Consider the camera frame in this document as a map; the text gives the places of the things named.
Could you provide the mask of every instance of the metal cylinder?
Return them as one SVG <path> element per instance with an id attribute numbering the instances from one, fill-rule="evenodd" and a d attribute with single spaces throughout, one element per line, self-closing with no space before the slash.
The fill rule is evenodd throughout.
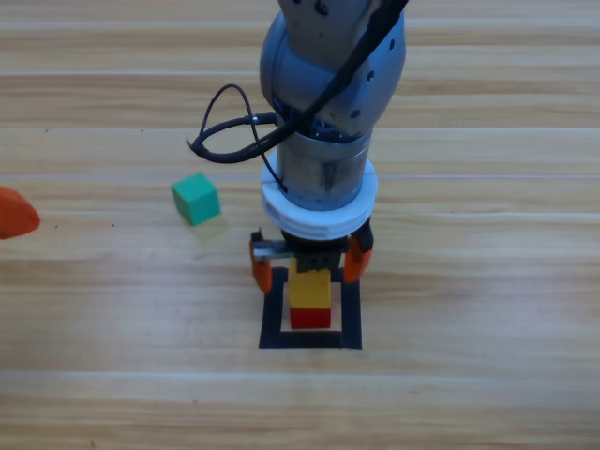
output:
<path id="1" fill-rule="evenodd" d="M 350 143 L 293 134 L 277 148 L 277 172 L 290 202 L 312 211 L 339 209 L 360 192 L 371 132 Z"/>

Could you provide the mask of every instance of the green cube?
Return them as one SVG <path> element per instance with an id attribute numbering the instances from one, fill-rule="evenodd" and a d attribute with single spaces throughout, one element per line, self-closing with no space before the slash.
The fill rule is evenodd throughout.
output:
<path id="1" fill-rule="evenodd" d="M 196 226 L 221 212 L 215 185 L 202 173 L 196 173 L 171 186 L 179 213 Z"/>

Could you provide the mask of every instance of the stacked blocks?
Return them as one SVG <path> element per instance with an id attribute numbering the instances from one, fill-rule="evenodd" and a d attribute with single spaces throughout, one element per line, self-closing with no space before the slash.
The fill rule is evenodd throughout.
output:
<path id="1" fill-rule="evenodd" d="M 196 226 L 221 212 L 215 185 L 202 173 L 196 173 L 171 186 L 179 213 Z"/>
<path id="2" fill-rule="evenodd" d="M 296 260 L 288 273 L 292 329 L 331 327 L 331 273 L 312 270 L 298 273 Z"/>

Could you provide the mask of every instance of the red block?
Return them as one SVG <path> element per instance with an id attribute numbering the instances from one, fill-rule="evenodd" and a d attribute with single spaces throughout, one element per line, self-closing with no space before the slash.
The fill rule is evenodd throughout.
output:
<path id="1" fill-rule="evenodd" d="M 292 329 L 330 328 L 331 308 L 291 307 L 290 322 Z"/>

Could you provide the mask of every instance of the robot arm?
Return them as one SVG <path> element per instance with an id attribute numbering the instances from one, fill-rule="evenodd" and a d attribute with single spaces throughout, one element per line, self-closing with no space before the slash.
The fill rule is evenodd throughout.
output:
<path id="1" fill-rule="evenodd" d="M 261 57 L 262 93 L 275 112 L 254 115 L 241 88 L 228 85 L 209 105 L 198 139 L 188 144 L 217 163 L 264 159 L 263 205 L 284 241 L 252 234 L 253 273 L 263 291 L 271 289 L 270 261 L 285 258 L 296 259 L 298 272 L 335 270 L 345 253 L 344 277 L 355 282 L 373 247 L 369 222 L 377 178 L 368 162 L 370 137 L 404 67 L 408 0 L 278 2 L 281 12 Z M 205 130 L 228 87 L 240 91 L 248 115 Z M 259 139 L 256 125 L 266 123 L 277 129 Z M 252 126 L 254 143 L 226 155 L 204 146 L 209 136 L 238 125 Z M 271 167 L 264 154 L 275 146 Z"/>

